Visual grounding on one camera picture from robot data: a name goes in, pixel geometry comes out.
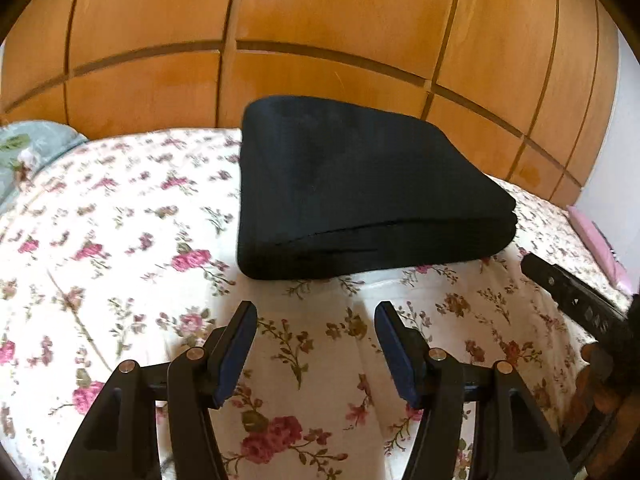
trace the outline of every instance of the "leaf pattern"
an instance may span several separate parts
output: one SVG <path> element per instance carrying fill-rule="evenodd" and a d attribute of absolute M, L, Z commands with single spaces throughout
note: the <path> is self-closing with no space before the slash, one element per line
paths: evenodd
<path fill-rule="evenodd" d="M 283 319 L 282 329 L 276 327 L 272 320 L 266 321 L 263 317 L 258 318 L 258 330 L 262 335 L 269 334 L 280 343 L 280 352 L 271 356 L 271 359 L 279 360 L 283 364 L 288 364 L 293 375 L 298 382 L 298 389 L 302 386 L 302 374 L 309 371 L 309 364 L 300 364 L 300 352 L 309 354 L 314 349 L 314 340 L 309 337 L 309 333 L 303 330 L 299 333 L 295 341 L 293 333 L 290 331 L 289 321 Z"/>

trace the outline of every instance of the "screw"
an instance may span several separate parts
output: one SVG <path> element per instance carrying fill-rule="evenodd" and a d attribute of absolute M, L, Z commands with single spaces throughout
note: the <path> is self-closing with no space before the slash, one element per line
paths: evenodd
<path fill-rule="evenodd" d="M 444 361 L 447 358 L 447 353 L 442 348 L 432 348 L 429 350 L 429 357 L 434 361 Z"/>
<path fill-rule="evenodd" d="M 128 359 L 120 363 L 120 365 L 118 366 L 118 370 L 121 371 L 123 374 L 128 374 L 129 372 L 133 371 L 133 368 L 135 367 L 136 367 L 136 362 L 132 361 L 131 359 Z"/>
<path fill-rule="evenodd" d="M 204 350 L 199 346 L 194 346 L 187 350 L 187 359 L 197 361 L 204 355 Z"/>
<path fill-rule="evenodd" d="M 511 366 L 507 361 L 500 361 L 495 367 L 498 368 L 498 371 L 501 374 L 507 375 L 513 372 L 513 366 Z"/>

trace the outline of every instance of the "wooden headboard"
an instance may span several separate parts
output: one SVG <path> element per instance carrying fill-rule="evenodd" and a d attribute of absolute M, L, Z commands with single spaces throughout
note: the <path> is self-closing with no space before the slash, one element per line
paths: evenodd
<path fill-rule="evenodd" d="M 618 70 L 597 0 L 32 0 L 10 31 L 10 121 L 91 139 L 239 126 L 270 94 L 428 120 L 481 170 L 573 203 Z"/>

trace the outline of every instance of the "dark groove line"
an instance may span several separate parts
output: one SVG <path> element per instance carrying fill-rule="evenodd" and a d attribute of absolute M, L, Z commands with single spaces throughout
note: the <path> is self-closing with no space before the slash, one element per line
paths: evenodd
<path fill-rule="evenodd" d="M 236 30 L 238 29 L 241 2 L 242 0 L 229 0 L 226 10 L 224 44 L 218 67 L 218 92 L 216 94 L 216 127 L 218 128 L 229 126 L 227 117 L 222 116 L 222 112 L 225 111 L 223 101 L 226 102 L 224 97 L 230 93 L 225 89 L 231 85 L 229 81 L 232 77 L 232 68 L 236 57 Z"/>
<path fill-rule="evenodd" d="M 466 97 L 462 97 L 462 95 L 456 94 L 455 92 L 453 92 L 452 90 L 449 90 L 448 88 L 444 88 L 444 86 L 440 86 L 440 85 L 437 85 L 437 84 L 434 83 L 434 84 L 431 85 L 431 92 L 433 94 L 435 94 L 435 95 L 439 95 L 441 97 L 444 97 L 445 99 L 448 99 L 449 101 L 453 101 L 456 104 L 459 104 L 459 105 L 467 108 L 468 110 L 471 110 L 472 112 L 475 112 L 479 116 L 490 120 L 491 122 L 497 124 L 498 126 L 500 126 L 503 129 L 507 130 L 510 134 L 514 135 L 515 137 L 517 137 L 519 139 L 521 139 L 523 137 L 523 133 L 520 130 L 518 130 L 514 126 L 511 126 L 504 119 L 498 117 L 496 114 L 490 112 L 486 108 L 482 108 L 479 104 L 476 104 L 475 102 L 471 101 L 470 99 L 467 99 Z"/>
<path fill-rule="evenodd" d="M 529 130 L 527 131 L 527 135 L 525 136 L 526 138 L 529 138 L 531 136 L 531 133 L 533 132 L 533 128 L 536 125 L 536 121 L 538 120 L 538 114 L 540 113 L 540 108 L 542 107 L 542 101 L 545 98 L 546 88 L 549 85 L 549 78 L 551 77 L 551 68 L 554 63 L 554 57 L 556 56 L 556 43 L 558 42 L 559 23 L 560 23 L 560 0 L 556 0 L 556 23 L 554 25 L 554 38 L 551 42 L 551 53 L 549 54 L 549 63 L 546 66 L 545 80 L 542 83 L 540 97 L 538 98 L 536 109 L 533 112 L 531 124 L 529 125 Z M 516 153 L 516 157 L 513 159 L 513 164 L 511 165 L 509 173 L 507 174 L 507 180 L 509 181 L 511 180 L 511 177 L 513 177 L 513 173 L 516 171 L 516 167 L 518 166 L 520 157 L 522 156 L 522 152 L 524 152 L 524 138 L 522 142 L 523 144 L 518 149 L 518 152 Z"/>
<path fill-rule="evenodd" d="M 593 0 L 593 3 L 596 6 L 596 62 L 593 65 L 593 77 L 591 78 L 591 90 L 589 90 L 589 98 L 587 99 L 587 107 L 584 109 L 584 115 L 582 116 L 582 122 L 580 123 L 580 129 L 578 129 L 578 135 L 575 137 L 574 146 L 571 148 L 571 153 L 569 153 L 569 158 L 566 160 L 566 164 L 564 165 L 565 169 L 569 167 L 569 163 L 571 162 L 571 158 L 572 158 L 572 156 L 574 156 L 574 151 L 575 151 L 576 147 L 578 146 L 578 140 L 580 140 L 580 136 L 582 135 L 582 129 L 584 128 L 584 123 L 587 120 L 587 114 L 589 113 L 589 108 L 591 107 L 591 97 L 593 96 L 593 89 L 595 88 L 595 84 L 596 84 L 596 74 L 598 72 L 598 62 L 600 60 L 600 13 L 598 12 L 598 1 L 597 0 Z"/>
<path fill-rule="evenodd" d="M 68 78 L 65 74 L 60 74 L 58 76 L 55 76 L 53 79 L 49 79 L 48 81 L 45 81 L 44 83 L 39 84 L 38 86 L 29 90 L 27 93 L 18 97 L 13 103 L 8 104 L 5 107 L 4 112 L 9 113 L 14 108 L 20 106 L 23 102 L 28 101 L 32 97 L 36 97 L 36 95 L 41 94 L 42 92 L 47 91 L 53 88 L 54 86 L 57 86 L 60 83 L 65 82 L 67 79 Z"/>
<path fill-rule="evenodd" d="M 447 25 L 444 29 L 444 35 L 442 37 L 442 45 L 440 46 L 440 52 L 438 53 L 438 59 L 436 60 L 436 66 L 433 69 L 433 76 L 431 76 L 431 87 L 438 82 L 438 76 L 440 75 L 440 68 L 442 67 L 442 62 L 444 61 L 444 53 L 449 45 L 449 37 L 451 35 L 451 29 L 453 28 L 453 20 L 456 17 L 456 11 L 458 10 L 458 1 L 459 0 L 451 0 L 451 8 L 449 9 L 449 17 L 447 18 Z M 424 107 L 422 108 L 422 114 L 420 118 L 423 121 L 427 120 L 427 115 L 429 115 L 429 110 L 431 109 L 431 104 L 433 103 L 433 92 L 430 92 L 427 95 L 427 98 L 424 101 Z"/>
<path fill-rule="evenodd" d="M 183 52 L 206 52 L 206 51 L 220 51 L 222 48 L 222 42 L 219 40 L 204 40 L 204 41 L 185 41 L 183 43 L 170 43 L 156 46 L 146 46 L 138 48 L 136 50 L 129 50 L 128 52 L 122 52 L 115 56 L 104 57 L 96 61 L 91 61 L 77 68 L 70 69 L 69 75 L 79 76 L 101 68 L 107 68 L 108 66 L 125 63 L 127 61 L 133 61 L 135 59 L 165 56 L 166 54 L 181 54 Z"/>
<path fill-rule="evenodd" d="M 65 60 L 63 62 L 62 72 L 65 75 L 69 74 L 69 47 L 71 46 L 71 27 L 74 22 L 74 16 L 76 15 L 76 5 L 78 0 L 71 0 L 71 9 L 69 9 L 69 19 L 66 22 L 66 37 L 65 37 Z M 66 104 L 66 83 L 62 87 L 63 92 L 63 104 L 65 106 L 65 119 L 66 124 L 69 124 L 69 110 Z"/>
<path fill-rule="evenodd" d="M 354 54 L 347 54 L 338 50 L 331 50 L 328 48 L 321 48 L 317 46 L 308 46 L 295 43 L 280 43 L 278 41 L 246 41 L 237 40 L 236 49 L 244 52 L 261 52 L 264 54 L 295 54 L 297 56 L 308 56 L 319 59 L 326 59 L 328 61 L 337 61 L 346 65 L 356 66 L 369 70 L 370 72 L 377 72 L 406 83 L 410 83 L 414 86 L 424 87 L 425 78 L 415 75 L 411 72 L 406 72 L 400 68 L 380 63 L 379 61 L 373 61 L 366 57 L 356 56 Z"/>
<path fill-rule="evenodd" d="M 580 189 L 582 189 L 582 184 L 580 184 L 578 179 L 576 179 L 571 173 L 569 173 L 568 171 L 565 171 L 562 175 L 568 177 L 569 180 L 571 180 L 576 186 L 578 186 Z"/>
<path fill-rule="evenodd" d="M 183 52 L 218 52 L 221 46 L 222 42 L 220 41 L 187 41 L 185 43 L 171 43 L 167 45 L 149 46 L 137 50 L 131 50 L 129 52 L 123 52 L 121 54 L 116 54 L 115 56 L 105 57 L 103 59 L 81 65 L 76 69 L 71 69 L 68 75 L 59 75 L 53 79 L 45 81 L 35 88 L 32 88 L 26 94 L 21 95 L 19 98 L 17 98 L 13 103 L 7 105 L 6 111 L 11 111 L 28 99 L 31 99 L 32 97 L 35 97 L 36 95 L 49 90 L 53 86 L 68 81 L 75 76 L 94 72 L 95 70 L 100 70 L 101 68 L 107 68 L 135 59 L 164 56 L 165 54 L 180 54 Z"/>
<path fill-rule="evenodd" d="M 558 170 L 564 173 L 564 167 L 557 160 L 553 158 L 553 156 L 547 152 L 542 146 L 536 143 L 534 140 L 529 139 L 529 137 L 524 138 L 524 144 L 536 150 L 540 155 L 546 158 L 549 162 L 551 162 Z"/>
<path fill-rule="evenodd" d="M 226 13 L 225 13 L 225 25 L 222 29 L 222 46 L 220 47 L 220 62 L 218 63 L 218 80 L 216 81 L 216 115 L 215 115 L 215 124 L 218 126 L 218 117 L 220 116 L 220 88 L 222 85 L 220 81 L 222 80 L 222 62 L 225 57 L 225 48 L 228 43 L 228 30 L 229 30 L 229 20 L 231 17 L 231 5 L 234 0 L 229 0 L 226 4 Z"/>

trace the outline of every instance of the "floral bedspread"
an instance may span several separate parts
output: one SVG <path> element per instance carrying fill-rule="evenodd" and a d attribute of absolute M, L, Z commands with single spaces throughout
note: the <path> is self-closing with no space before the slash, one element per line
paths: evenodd
<path fill-rule="evenodd" d="M 564 213 L 511 184 L 516 239 L 491 258 L 255 282 L 236 266 L 239 130 L 167 130 L 79 146 L 0 218 L 0 441 L 27 479 L 52 479 L 117 363 L 165 362 L 201 344 L 241 300 L 259 327 L 241 381 L 210 412 L 230 478 L 399 479 L 421 413 L 399 399 L 375 306 L 455 358 L 520 372 L 562 419 L 584 335 L 520 272 L 557 262 L 622 308 Z M 175 473 L 156 408 L 165 478 Z M 472 453 L 472 405 L 455 478 Z"/>

